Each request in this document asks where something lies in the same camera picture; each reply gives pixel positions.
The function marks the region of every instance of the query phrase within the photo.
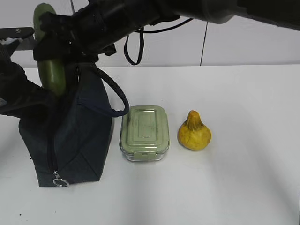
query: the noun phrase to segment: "black cable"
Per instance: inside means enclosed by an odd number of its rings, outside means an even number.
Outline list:
[[[142,58],[143,58],[144,47],[145,47],[144,32],[143,31],[144,31],[144,27],[140,29],[140,50],[139,50],[139,56],[138,56],[137,62],[133,62],[132,59],[129,56],[129,53],[128,53],[129,35],[127,36],[127,39],[126,39],[126,42],[125,42],[125,45],[124,45],[124,55],[125,55],[127,61],[133,66],[136,66],[136,65],[140,64],[140,62],[142,61]]]
[[[181,26],[183,26],[184,24],[188,23],[188,22],[191,22],[193,19],[187,19],[173,27],[169,27],[169,28],[165,28],[165,29],[161,29],[161,30],[144,30],[143,33],[144,34],[157,34],[157,33],[162,33],[162,32],[166,32],[166,31],[169,31],[169,30],[173,30],[173,29],[176,29],[176,28],[179,28]]]
[[[157,33],[162,33],[162,32],[165,32],[165,31],[173,30],[173,29],[176,29],[176,28],[179,28],[179,27],[183,26],[184,24],[186,24],[186,23],[188,23],[192,20],[193,19],[187,19],[187,20],[185,20],[185,21],[183,21],[183,22],[181,22],[181,23],[179,23],[175,26],[165,28],[165,29],[161,29],[161,30],[146,30],[145,31],[144,27],[143,27],[140,30],[135,31],[136,33],[140,34],[140,50],[139,50],[139,56],[138,56],[137,62],[133,62],[132,59],[129,56],[129,53],[128,53],[129,36],[127,36],[127,39],[126,39],[126,42],[125,42],[125,45],[124,45],[124,55],[125,55],[127,61],[133,66],[136,66],[136,65],[141,63],[142,58],[143,58],[143,53],[144,53],[144,46],[145,46],[144,34],[157,34]]]
[[[204,41],[203,41],[203,47],[202,47],[200,66],[202,66],[202,60],[203,60],[203,54],[204,54],[204,48],[205,48],[205,41],[206,41],[206,35],[207,35],[207,27],[208,27],[208,22],[206,22],[206,28],[205,28],[205,34],[204,34]]]

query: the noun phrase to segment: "green plastic lid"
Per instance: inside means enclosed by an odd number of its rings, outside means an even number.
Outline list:
[[[128,160],[160,160],[169,146],[168,118],[162,107],[132,106],[123,116],[120,147]]]

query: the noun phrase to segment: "yellow pear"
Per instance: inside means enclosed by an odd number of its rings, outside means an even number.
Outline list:
[[[203,150],[211,140],[211,132],[200,119],[197,111],[190,111],[178,132],[179,143],[193,151]]]

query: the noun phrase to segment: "metal ring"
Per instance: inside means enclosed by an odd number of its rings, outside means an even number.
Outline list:
[[[66,180],[63,180],[63,179],[54,179],[53,183],[56,186],[61,187],[61,188],[67,188],[70,185],[69,182],[67,182]]]

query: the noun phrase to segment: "zipper pull ring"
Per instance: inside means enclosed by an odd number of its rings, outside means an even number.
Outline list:
[[[64,180],[64,179],[62,179],[61,177],[60,177],[60,175],[58,174],[58,172],[57,171],[54,171],[54,176],[55,176],[55,178],[56,179],[54,179],[53,180],[53,183],[56,185],[56,186],[58,186],[58,187],[61,187],[61,188],[67,188],[67,187],[69,187],[69,182],[67,182],[66,180]]]

